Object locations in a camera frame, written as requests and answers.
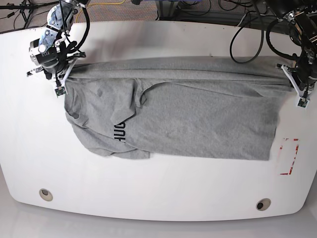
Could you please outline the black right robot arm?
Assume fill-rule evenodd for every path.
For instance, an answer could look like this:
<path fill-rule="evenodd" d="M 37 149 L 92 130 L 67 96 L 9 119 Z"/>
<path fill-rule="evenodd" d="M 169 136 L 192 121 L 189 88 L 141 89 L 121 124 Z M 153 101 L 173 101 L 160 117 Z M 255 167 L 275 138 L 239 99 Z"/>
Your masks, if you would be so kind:
<path fill-rule="evenodd" d="M 76 61 L 86 57 L 86 53 L 80 48 L 90 30 L 87 12 L 89 3 L 88 0 L 60 0 L 49 11 L 47 26 L 41 37 L 30 43 L 30 59 L 37 67 L 27 72 L 27 76 L 43 72 L 47 80 L 55 82 L 55 92 L 58 96 L 66 93 L 65 82 Z M 78 9 L 82 9 L 86 18 L 86 29 L 80 42 L 69 39 Z"/>

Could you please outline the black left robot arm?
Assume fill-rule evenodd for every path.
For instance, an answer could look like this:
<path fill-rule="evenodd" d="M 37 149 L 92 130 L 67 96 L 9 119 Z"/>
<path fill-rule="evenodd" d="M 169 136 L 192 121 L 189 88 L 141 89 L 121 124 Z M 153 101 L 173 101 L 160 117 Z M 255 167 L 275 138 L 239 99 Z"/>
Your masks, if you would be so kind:
<path fill-rule="evenodd" d="M 256 54 L 247 61 L 238 61 L 233 57 L 232 46 L 237 34 L 234 35 L 229 47 L 231 59 L 238 64 L 246 64 L 254 61 L 260 54 L 264 42 L 276 55 L 293 61 L 292 67 L 279 65 L 285 75 L 291 81 L 301 100 L 309 99 L 309 92 L 313 91 L 317 82 L 317 2 L 315 0 L 266 0 L 265 4 L 274 14 L 275 19 L 264 26 L 257 1 L 251 1 L 257 17 L 261 23 L 261 41 Z M 301 48 L 301 53 L 292 55 L 277 50 L 270 40 L 270 33 L 278 23 L 286 21 L 289 29 L 289 37 L 292 42 Z"/>

